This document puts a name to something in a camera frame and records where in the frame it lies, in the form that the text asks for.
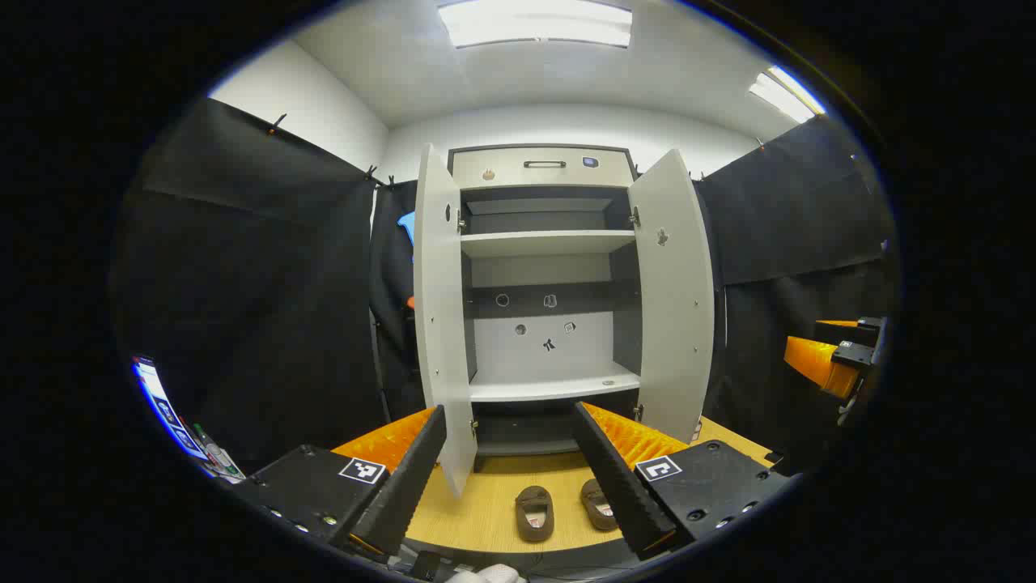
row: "white cabinet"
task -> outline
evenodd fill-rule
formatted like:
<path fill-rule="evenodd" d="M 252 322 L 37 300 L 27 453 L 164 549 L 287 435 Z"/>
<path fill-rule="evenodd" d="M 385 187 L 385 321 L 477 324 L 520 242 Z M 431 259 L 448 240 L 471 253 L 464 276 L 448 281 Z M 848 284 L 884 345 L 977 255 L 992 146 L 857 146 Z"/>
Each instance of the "white cabinet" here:
<path fill-rule="evenodd" d="M 426 402 L 447 410 L 439 460 L 454 493 L 477 455 L 574 448 L 566 419 L 576 401 L 639 411 L 690 441 L 714 308 L 680 153 L 635 181 L 614 148 L 465 148 L 450 158 L 453 174 L 430 145 L 421 161 L 414 316 Z"/>

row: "drawer handle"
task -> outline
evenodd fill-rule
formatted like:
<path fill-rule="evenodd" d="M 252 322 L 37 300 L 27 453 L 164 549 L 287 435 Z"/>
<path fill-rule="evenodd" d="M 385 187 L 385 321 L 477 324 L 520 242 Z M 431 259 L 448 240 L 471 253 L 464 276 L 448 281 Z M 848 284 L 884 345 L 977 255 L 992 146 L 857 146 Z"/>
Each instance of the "drawer handle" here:
<path fill-rule="evenodd" d="M 568 164 L 564 159 L 526 159 L 522 166 L 526 168 L 565 168 Z"/>

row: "blue object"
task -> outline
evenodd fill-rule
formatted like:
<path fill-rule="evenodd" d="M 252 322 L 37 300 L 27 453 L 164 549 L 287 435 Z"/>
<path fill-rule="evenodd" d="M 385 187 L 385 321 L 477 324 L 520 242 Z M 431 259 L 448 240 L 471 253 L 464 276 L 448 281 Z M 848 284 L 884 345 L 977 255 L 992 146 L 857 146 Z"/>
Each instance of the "blue object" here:
<path fill-rule="evenodd" d="M 403 214 L 396 224 L 406 229 L 406 234 L 410 237 L 410 246 L 413 246 L 413 212 Z M 413 255 L 410 255 L 410 262 L 413 262 Z"/>

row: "wooden table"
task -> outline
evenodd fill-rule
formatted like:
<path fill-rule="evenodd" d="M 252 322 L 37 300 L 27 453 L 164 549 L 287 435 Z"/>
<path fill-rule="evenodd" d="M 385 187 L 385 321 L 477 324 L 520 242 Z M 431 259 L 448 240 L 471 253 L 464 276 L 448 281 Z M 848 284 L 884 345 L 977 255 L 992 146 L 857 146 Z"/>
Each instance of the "wooden table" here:
<path fill-rule="evenodd" d="M 694 443 L 718 439 L 766 467 L 770 450 L 702 417 Z M 425 487 L 407 538 L 430 545 L 494 553 L 540 553 L 586 547 L 622 538 L 618 529 L 596 530 L 579 501 L 582 485 L 594 477 L 579 453 L 523 458 L 489 458 L 467 478 L 464 495 L 450 493 L 436 467 Z M 518 537 L 514 499 L 528 486 L 542 486 L 554 502 L 554 533 L 543 543 Z"/>

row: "cabinet door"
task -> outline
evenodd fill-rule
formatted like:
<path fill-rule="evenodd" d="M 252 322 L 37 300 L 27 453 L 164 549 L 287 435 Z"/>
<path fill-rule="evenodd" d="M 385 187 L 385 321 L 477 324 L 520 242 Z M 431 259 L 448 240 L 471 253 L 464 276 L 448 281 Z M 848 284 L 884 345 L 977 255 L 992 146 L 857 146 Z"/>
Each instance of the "cabinet door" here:
<path fill-rule="evenodd" d="M 630 186 L 643 348 L 641 421 L 690 442 L 701 415 L 713 351 L 709 240 L 687 167 L 677 150 Z"/>
<path fill-rule="evenodd" d="M 460 188 L 431 144 L 418 174 L 413 233 L 413 308 L 421 382 L 428 407 L 445 409 L 442 473 L 460 497 L 474 463 L 471 399 L 464 350 L 464 305 L 457 216 Z"/>

